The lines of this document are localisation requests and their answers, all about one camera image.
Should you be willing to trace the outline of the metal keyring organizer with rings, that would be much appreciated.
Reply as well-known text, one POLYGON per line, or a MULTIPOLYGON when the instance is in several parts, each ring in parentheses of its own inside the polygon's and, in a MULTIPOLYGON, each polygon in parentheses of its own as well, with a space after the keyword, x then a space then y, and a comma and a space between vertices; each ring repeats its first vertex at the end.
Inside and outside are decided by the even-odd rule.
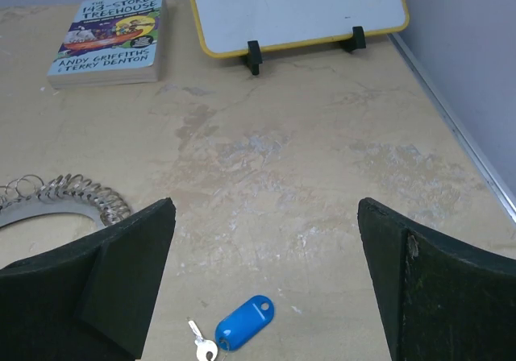
POLYGON ((120 193, 82 174, 49 181, 35 174, 1 186, 1 226, 52 214, 78 214, 100 229, 128 218, 132 209, 120 193))

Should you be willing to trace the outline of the blue key tag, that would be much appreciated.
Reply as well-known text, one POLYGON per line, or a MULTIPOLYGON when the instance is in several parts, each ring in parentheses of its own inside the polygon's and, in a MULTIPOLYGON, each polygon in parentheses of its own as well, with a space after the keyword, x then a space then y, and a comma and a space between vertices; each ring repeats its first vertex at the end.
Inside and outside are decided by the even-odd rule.
POLYGON ((265 328, 274 314, 274 304, 268 297, 251 297, 218 323, 215 342, 225 351, 237 351, 265 328))

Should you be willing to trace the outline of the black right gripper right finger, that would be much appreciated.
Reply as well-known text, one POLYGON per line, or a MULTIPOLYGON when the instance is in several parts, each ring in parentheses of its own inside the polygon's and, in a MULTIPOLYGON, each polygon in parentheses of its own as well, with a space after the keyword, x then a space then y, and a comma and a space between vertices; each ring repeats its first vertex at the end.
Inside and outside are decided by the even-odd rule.
POLYGON ((513 360, 515 261, 366 197, 358 224, 393 360, 513 360))

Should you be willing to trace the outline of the small silver key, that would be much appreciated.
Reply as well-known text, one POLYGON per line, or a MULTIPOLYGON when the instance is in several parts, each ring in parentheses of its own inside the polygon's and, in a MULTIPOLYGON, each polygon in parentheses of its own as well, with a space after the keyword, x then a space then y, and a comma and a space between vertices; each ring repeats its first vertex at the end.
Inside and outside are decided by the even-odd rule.
POLYGON ((204 338, 194 320, 188 318, 188 324, 195 336, 194 343, 197 347, 197 360, 215 361, 218 356, 218 345, 214 341, 204 338))

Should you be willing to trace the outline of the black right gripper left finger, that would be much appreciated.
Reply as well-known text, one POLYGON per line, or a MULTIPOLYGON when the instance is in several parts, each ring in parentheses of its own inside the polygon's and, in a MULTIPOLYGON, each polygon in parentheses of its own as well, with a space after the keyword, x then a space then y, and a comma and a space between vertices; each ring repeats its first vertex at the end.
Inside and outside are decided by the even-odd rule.
POLYGON ((141 359, 175 224, 164 198, 2 268, 1 358, 141 359))

